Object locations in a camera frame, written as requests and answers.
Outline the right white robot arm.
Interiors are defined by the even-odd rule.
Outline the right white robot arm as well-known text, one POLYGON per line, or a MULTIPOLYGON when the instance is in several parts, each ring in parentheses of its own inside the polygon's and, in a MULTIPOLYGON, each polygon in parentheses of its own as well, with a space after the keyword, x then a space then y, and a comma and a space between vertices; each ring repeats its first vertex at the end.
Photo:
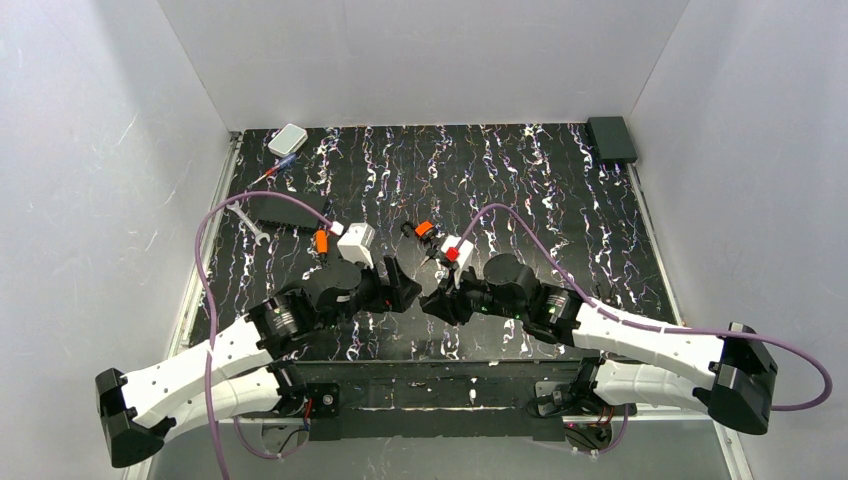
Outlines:
POLYGON ((529 336, 548 344, 618 355, 584 358, 568 384, 542 394, 540 416, 598 406, 618 412, 632 404, 671 406, 707 414, 738 432, 763 435, 769 427, 777 365, 750 328, 675 334, 671 325, 584 300, 573 289, 543 283, 512 254, 449 274, 421 298, 424 313, 454 326, 475 313, 518 320, 529 336))

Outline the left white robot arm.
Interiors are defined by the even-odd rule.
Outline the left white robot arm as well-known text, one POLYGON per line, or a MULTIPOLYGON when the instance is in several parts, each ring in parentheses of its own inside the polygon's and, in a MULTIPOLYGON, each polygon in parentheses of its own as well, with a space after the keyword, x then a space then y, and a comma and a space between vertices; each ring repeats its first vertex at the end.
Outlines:
POLYGON ((97 412, 112 466, 138 464, 211 418, 297 416, 314 406, 289 354, 313 333, 360 312, 403 313, 421 294, 394 257, 385 257, 384 265, 380 275, 362 264, 331 261, 285 285, 212 340, 145 369, 99 373, 97 412))

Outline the black keys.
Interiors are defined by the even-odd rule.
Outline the black keys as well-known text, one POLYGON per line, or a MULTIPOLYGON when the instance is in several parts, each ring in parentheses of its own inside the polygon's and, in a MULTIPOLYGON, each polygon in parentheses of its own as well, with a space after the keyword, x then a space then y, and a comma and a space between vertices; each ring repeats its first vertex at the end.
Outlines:
POLYGON ((438 261, 441 255, 441 241, 438 238, 429 238, 421 240, 420 243, 425 247, 425 254, 419 266, 423 267, 431 260, 438 261))

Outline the orange black padlock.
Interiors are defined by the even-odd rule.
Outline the orange black padlock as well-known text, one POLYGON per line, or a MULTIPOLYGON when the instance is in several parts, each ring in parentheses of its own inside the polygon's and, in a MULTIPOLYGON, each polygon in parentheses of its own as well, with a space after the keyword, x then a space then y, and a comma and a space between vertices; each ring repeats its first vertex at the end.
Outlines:
POLYGON ((423 221, 417 225, 406 221, 401 225, 401 232, 405 237, 415 237, 421 242, 429 242, 437 235, 435 226, 429 221, 423 221))

